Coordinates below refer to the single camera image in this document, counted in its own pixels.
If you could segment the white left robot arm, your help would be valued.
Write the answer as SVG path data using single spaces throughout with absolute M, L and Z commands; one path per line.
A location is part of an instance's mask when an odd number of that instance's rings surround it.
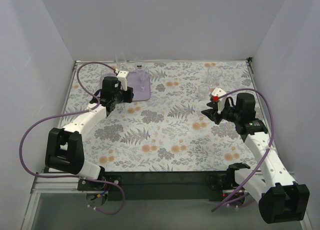
M 107 76 L 102 88 L 92 97 L 87 111 L 62 128 L 52 128 L 48 134 L 45 166 L 65 173 L 98 180 L 102 167 L 85 159 L 83 137 L 104 120 L 119 103 L 131 103 L 133 88 L 128 86 L 126 71 Z

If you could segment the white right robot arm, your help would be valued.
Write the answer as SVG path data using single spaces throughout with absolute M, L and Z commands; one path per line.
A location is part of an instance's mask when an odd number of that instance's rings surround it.
M 215 124 L 222 120 L 234 123 L 236 132 L 257 162 L 254 170 L 245 163 L 228 167 L 226 182 L 235 191 L 221 205 L 231 204 L 231 197 L 244 189 L 258 203 L 260 215 L 267 224 L 302 221 L 310 197 L 309 189 L 296 182 L 271 147 L 272 136 L 264 122 L 256 117 L 255 105 L 255 97 L 250 93 L 239 93 L 233 100 L 217 88 L 210 94 L 209 109 L 202 111 Z

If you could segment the clear wine glass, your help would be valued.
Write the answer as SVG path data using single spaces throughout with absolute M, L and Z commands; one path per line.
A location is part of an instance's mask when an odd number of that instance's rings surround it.
M 140 69 L 138 71 L 138 74 L 140 78 L 140 90 L 145 91 L 147 87 L 147 83 L 149 81 L 149 69 L 148 68 Z

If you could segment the clear plain drinking glass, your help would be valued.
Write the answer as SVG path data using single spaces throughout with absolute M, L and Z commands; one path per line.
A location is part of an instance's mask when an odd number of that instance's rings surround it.
M 115 49 L 115 60 L 118 70 L 128 70 L 127 59 L 125 57 L 124 51 L 121 48 Z

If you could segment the clear champagne flute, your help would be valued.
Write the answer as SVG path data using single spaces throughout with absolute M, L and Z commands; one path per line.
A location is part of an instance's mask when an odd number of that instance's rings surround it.
M 142 57 L 136 57 L 134 59 L 134 66 L 140 78 L 140 89 L 141 91 L 145 91 L 148 73 L 144 59 Z

